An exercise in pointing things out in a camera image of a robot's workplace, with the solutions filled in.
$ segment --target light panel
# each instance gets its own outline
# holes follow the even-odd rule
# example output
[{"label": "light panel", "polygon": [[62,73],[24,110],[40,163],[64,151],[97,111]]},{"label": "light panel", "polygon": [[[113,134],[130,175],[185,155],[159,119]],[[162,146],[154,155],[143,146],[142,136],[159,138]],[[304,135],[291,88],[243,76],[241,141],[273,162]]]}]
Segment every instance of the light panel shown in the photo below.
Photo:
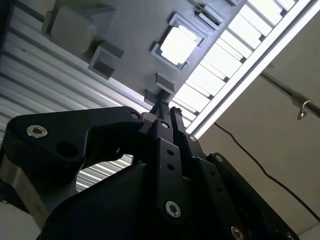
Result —
[{"label": "light panel", "polygon": [[241,15],[235,16],[229,27],[241,39],[246,41],[252,48],[256,49],[261,43],[259,38],[261,33],[258,32],[247,20]]},{"label": "light panel", "polygon": [[180,88],[180,90],[176,93],[175,98],[181,100],[186,105],[190,106],[198,112],[201,112],[210,102],[208,98],[206,98],[187,84],[184,84]]},{"label": "light panel", "polygon": [[244,19],[246,19],[255,29],[257,29],[262,35],[267,36],[272,27],[269,26],[261,17],[259,17],[250,7],[244,5],[239,13]]},{"label": "light panel", "polygon": [[209,92],[207,92],[206,90],[204,90],[201,86],[199,86],[198,84],[194,83],[193,81],[191,81],[190,79],[187,79],[185,81],[185,84],[187,84],[189,87],[193,88],[194,90],[196,90],[198,93],[202,94],[203,96],[205,96],[206,98],[210,98],[211,94]]},{"label": "light panel", "polygon": [[243,58],[243,56],[237,50],[235,50],[232,46],[230,46],[228,43],[226,43],[221,38],[219,38],[216,41],[216,44],[218,44],[220,47],[222,47],[224,50],[226,50],[231,56],[233,56],[238,61],[241,61],[241,59]]},{"label": "light panel", "polygon": [[272,0],[249,0],[261,14],[263,14],[273,25],[276,25],[282,18],[282,8]]},{"label": "light panel", "polygon": [[319,10],[319,0],[296,2],[186,131],[200,138]]},{"label": "light panel", "polygon": [[192,108],[191,106],[187,105],[186,103],[184,103],[183,101],[181,101],[180,99],[174,97],[172,99],[172,102],[174,102],[175,104],[178,104],[180,106],[182,106],[183,108],[185,108],[186,110],[188,110],[190,113],[192,114],[196,114],[197,110],[195,110],[194,108]]},{"label": "light panel", "polygon": [[278,2],[286,9],[289,10],[295,4],[294,0],[278,0]]},{"label": "light panel", "polygon": [[171,28],[160,47],[161,56],[174,65],[184,64],[196,48],[197,35],[185,26]]},{"label": "light panel", "polygon": [[215,76],[217,76],[219,79],[223,80],[226,78],[226,75],[224,75],[222,72],[220,72],[218,69],[216,69],[214,66],[212,66],[211,63],[209,63],[206,59],[203,59],[200,64],[200,66],[206,68],[208,71],[213,73]]},{"label": "light panel", "polygon": [[223,80],[201,65],[193,71],[189,79],[213,96],[215,96],[226,84]]},{"label": "light panel", "polygon": [[252,50],[244,45],[239,39],[233,36],[229,31],[224,31],[220,38],[227,44],[232,46],[237,52],[239,52],[245,58],[248,58],[252,54]]},{"label": "light panel", "polygon": [[232,75],[241,66],[241,62],[231,56],[226,50],[218,44],[213,45],[211,50],[204,57],[208,63],[215,66],[225,76],[231,78]]}]

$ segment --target metal rod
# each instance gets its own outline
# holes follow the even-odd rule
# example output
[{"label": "metal rod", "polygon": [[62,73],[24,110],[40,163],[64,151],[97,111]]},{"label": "metal rod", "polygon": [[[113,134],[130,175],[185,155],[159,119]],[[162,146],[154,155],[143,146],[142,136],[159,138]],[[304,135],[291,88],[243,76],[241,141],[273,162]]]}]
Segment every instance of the metal rod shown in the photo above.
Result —
[{"label": "metal rod", "polygon": [[300,109],[300,111],[308,110],[308,112],[320,118],[320,108],[316,106],[310,98],[304,96],[300,92],[293,90],[292,88],[278,81],[266,72],[262,72],[260,76],[263,77],[268,83],[276,87],[278,90],[286,94],[291,99],[292,103]]}]

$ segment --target corrugated metal wall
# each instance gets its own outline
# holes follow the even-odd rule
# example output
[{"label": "corrugated metal wall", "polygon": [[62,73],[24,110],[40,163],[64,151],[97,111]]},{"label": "corrugated metal wall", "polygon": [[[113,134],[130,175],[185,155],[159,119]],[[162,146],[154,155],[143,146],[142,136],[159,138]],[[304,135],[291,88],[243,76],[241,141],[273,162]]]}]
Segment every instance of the corrugated metal wall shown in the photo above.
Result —
[{"label": "corrugated metal wall", "polygon": [[[8,121],[19,115],[116,106],[149,111],[142,99],[128,98],[128,90],[121,94],[119,86],[90,72],[88,63],[46,39],[42,24],[14,7],[0,64],[0,145]],[[77,188],[90,187],[130,163],[125,156],[87,168],[79,173]]]}]

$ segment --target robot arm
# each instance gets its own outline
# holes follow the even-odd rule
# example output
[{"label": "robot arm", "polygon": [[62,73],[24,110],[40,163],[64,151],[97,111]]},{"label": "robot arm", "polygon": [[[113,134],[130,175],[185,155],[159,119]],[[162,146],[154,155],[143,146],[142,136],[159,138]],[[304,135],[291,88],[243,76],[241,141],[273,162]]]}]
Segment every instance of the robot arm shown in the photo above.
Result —
[{"label": "robot arm", "polygon": [[[132,165],[77,192],[81,169],[123,154]],[[24,115],[6,128],[0,192],[28,212],[39,240],[298,240],[219,153],[206,156],[181,111],[159,101]]]}]

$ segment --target gray panel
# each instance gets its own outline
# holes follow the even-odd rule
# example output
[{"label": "gray panel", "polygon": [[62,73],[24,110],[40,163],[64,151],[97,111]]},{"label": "gray panel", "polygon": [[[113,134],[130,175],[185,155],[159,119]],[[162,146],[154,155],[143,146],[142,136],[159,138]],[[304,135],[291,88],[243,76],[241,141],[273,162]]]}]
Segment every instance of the gray panel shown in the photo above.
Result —
[{"label": "gray panel", "polygon": [[[54,9],[58,10],[69,2],[59,0]],[[146,89],[156,95],[161,92],[161,88],[156,85],[156,73],[173,79],[175,89],[179,90],[246,0],[238,0],[236,6],[229,5],[225,0],[201,1],[201,4],[210,6],[222,19],[218,30],[211,29],[201,19],[196,18],[198,10],[187,0],[100,0],[99,2],[102,5],[111,6],[116,9],[116,12],[111,23],[106,22],[105,19],[95,23],[96,37],[123,51],[123,56],[115,61],[114,56],[104,54],[99,58],[97,67],[95,68],[92,64],[90,69],[97,71],[103,66],[101,75],[106,76],[106,79],[111,76],[144,96]],[[92,6],[89,6],[88,2],[83,6],[81,2],[74,3],[79,8],[97,7],[94,2]],[[185,19],[185,22],[182,22],[188,28],[196,30],[197,34],[201,32],[204,36],[181,70],[167,63],[165,58],[159,59],[151,53],[156,44],[161,45],[164,41],[171,28],[169,22],[174,14],[179,14],[182,19]]]}]

